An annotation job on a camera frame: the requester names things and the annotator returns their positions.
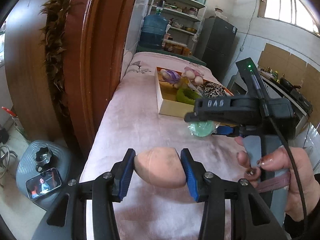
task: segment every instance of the fingernail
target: fingernail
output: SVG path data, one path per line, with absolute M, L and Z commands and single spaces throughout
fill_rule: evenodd
M 248 176 L 253 176 L 254 174 L 256 174 L 256 170 L 253 168 L 248 168 L 245 172 Z
M 260 160 L 257 161 L 257 165 L 261 167 L 264 165 L 268 165 L 271 161 L 272 159 L 268 157 L 262 157 Z

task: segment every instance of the metal screw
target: metal screw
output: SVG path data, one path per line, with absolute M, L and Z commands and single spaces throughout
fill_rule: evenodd
M 249 185 L 249 181 L 247 181 L 246 179 L 241 179 L 241 180 L 239 180 L 239 182 L 240 182 L 240 184 L 242 186 L 248 186 Z
M 207 172 L 204 174 L 204 176 L 205 176 L 207 179 L 211 179 L 211 178 L 213 178 L 213 173 L 210 172 L 210 171 L 207 171 Z
M 68 181 L 69 186 L 74 186 L 75 184 L 77 184 L 77 181 L 75 179 L 71 179 Z
M 112 173 L 110 171 L 103 173 L 103 177 L 105 179 L 110 179 L 112 177 Z

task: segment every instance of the black refrigerator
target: black refrigerator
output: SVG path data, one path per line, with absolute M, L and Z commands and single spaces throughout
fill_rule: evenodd
M 219 17 L 204 20 L 194 56 L 207 63 L 206 67 L 219 82 L 228 70 L 228 60 L 237 30 Z

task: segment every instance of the bed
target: bed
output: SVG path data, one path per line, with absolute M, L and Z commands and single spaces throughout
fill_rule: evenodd
M 128 148 L 136 154 L 153 147 L 189 148 L 195 161 L 222 179 L 237 181 L 244 169 L 236 153 L 243 148 L 233 138 L 191 136 L 182 118 L 158 114 L 154 72 L 157 66 L 183 72 L 185 66 L 200 70 L 204 78 L 218 82 L 211 71 L 172 57 L 151 52 L 134 55 L 101 121 L 80 182 L 94 180 L 123 159 Z M 133 173 L 127 196 L 114 203 L 121 240 L 192 240 L 198 238 L 203 203 L 195 203 L 187 186 L 163 189 Z M 87 203 L 87 239 L 93 238 L 91 201 Z M 225 239 L 230 239 L 230 205 L 226 203 Z

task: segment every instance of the phone screen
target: phone screen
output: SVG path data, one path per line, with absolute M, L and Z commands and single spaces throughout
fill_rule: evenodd
M 44 171 L 26 182 L 30 199 L 38 198 L 60 186 L 61 179 L 56 168 Z

